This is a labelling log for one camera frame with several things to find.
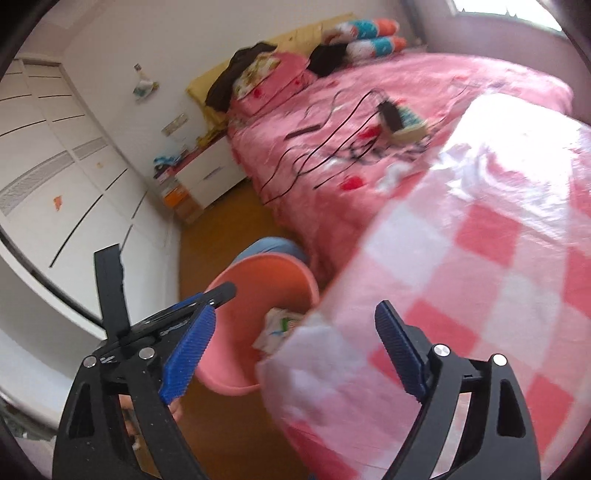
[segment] wall outlet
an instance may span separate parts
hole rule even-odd
[[[162,133],[166,137],[170,137],[174,132],[181,128],[184,124],[189,121],[189,117],[186,113],[181,113],[177,118],[170,122],[166,127],[162,129]]]

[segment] blue gripper pad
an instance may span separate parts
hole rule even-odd
[[[216,312],[212,306],[205,305],[164,364],[160,398],[166,405],[175,398],[182,397],[187,391],[195,367],[201,360],[215,329]]]
[[[422,403],[428,390],[423,377],[424,364],[404,331],[402,320],[395,315],[388,303],[381,302],[375,309],[375,328],[404,390]]]

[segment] pink bedspread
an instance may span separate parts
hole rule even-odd
[[[388,299],[432,342],[508,357],[547,478],[591,417],[591,128],[485,95],[409,180],[320,306],[259,364],[265,404],[320,480],[382,478],[419,410],[375,331]],[[455,422],[438,472],[460,432]]]
[[[309,156],[372,89],[379,92],[369,95],[350,121]],[[326,279],[350,258],[360,235],[391,197],[399,174],[396,166],[388,167],[415,159],[413,169],[424,168],[470,101],[485,92],[507,93],[570,112],[570,88],[546,74],[501,60],[405,54],[317,81],[252,125],[233,132],[232,145],[264,202],[287,192],[268,206],[280,223],[300,234],[314,273]],[[380,140],[353,162],[352,154],[363,153],[371,139],[372,126],[378,124],[378,117],[372,115],[384,96],[405,102],[428,120],[433,135],[406,149]],[[334,111],[320,131],[284,140],[295,130],[325,122],[332,106]],[[347,149],[350,145],[355,151]]]

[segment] colorful pillow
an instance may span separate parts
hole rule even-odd
[[[232,100],[232,106],[245,116],[257,114],[291,82],[300,77],[309,63],[306,57],[297,53],[283,51],[276,52],[273,56],[280,60],[279,65],[250,93],[242,98],[235,97]]]
[[[280,62],[281,60],[272,53],[259,53],[255,61],[234,82],[234,98],[243,99],[266,79],[279,66]]]
[[[371,40],[358,40],[347,45],[347,56],[351,61],[374,59],[401,51],[407,46],[402,37],[380,37]]]
[[[400,30],[399,23],[387,18],[351,20],[322,32],[322,43],[324,45],[334,45],[366,38],[390,37],[396,34],[398,30]]]

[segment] drawer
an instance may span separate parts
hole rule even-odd
[[[242,169],[233,161],[225,162],[214,168],[196,187],[189,190],[189,193],[205,208],[245,177]]]
[[[233,163],[232,150],[228,139],[222,137],[178,172],[176,177],[187,190],[191,190],[216,168],[228,162]]]

